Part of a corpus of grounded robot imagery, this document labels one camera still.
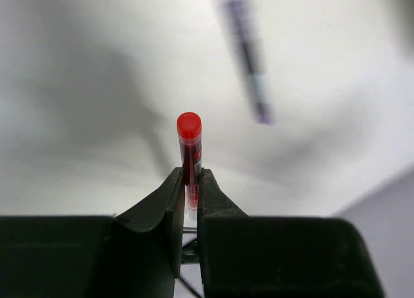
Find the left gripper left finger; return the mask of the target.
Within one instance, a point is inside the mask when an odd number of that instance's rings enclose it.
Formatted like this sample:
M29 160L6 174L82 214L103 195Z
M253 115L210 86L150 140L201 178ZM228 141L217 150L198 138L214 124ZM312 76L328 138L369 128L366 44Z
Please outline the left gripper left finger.
M118 216L1 217L2 297L173 297L184 173Z

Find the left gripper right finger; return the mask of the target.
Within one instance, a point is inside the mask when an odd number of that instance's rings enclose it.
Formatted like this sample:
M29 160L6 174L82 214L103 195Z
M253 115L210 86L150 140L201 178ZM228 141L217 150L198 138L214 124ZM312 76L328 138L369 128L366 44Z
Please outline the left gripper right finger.
M365 242L350 222L249 216L199 177L198 252L206 297L383 297Z

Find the red gel pen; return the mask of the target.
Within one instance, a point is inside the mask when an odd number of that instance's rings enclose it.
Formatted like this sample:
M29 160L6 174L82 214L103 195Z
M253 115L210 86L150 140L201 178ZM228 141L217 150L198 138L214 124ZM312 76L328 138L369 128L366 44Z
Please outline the red gel pen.
M177 118L184 187L189 218L197 220L199 175L202 169L202 121L194 112L184 112Z

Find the purple capped gel pen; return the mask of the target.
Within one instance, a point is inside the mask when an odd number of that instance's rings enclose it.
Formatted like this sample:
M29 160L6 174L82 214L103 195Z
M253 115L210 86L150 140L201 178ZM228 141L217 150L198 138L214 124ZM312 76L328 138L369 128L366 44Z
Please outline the purple capped gel pen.
M245 92L257 123L270 125L274 122L272 103L268 96L266 72L261 60L259 36L254 25L254 13L250 0L219 0L232 39Z

